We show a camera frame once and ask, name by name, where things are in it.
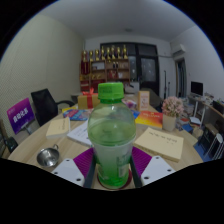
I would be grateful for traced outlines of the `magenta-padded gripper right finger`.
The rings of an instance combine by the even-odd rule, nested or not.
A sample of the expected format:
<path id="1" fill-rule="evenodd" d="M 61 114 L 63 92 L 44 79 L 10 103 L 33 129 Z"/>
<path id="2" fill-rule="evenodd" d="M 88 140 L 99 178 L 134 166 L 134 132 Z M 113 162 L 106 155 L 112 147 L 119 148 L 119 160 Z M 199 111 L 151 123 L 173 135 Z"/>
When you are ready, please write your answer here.
<path id="1" fill-rule="evenodd" d="M 130 160 L 132 176 L 136 188 L 157 181 L 175 170 L 160 156 L 150 156 L 134 147 Z"/>

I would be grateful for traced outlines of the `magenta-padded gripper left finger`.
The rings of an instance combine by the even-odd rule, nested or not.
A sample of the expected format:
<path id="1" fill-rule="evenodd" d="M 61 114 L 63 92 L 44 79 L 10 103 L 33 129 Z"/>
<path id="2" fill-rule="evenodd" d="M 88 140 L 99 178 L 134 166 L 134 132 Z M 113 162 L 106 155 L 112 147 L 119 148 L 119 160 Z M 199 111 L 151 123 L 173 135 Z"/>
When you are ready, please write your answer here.
<path id="1" fill-rule="evenodd" d="M 89 148 L 74 159 L 64 159 L 52 173 L 78 186 L 90 188 L 95 173 L 94 150 Z"/>

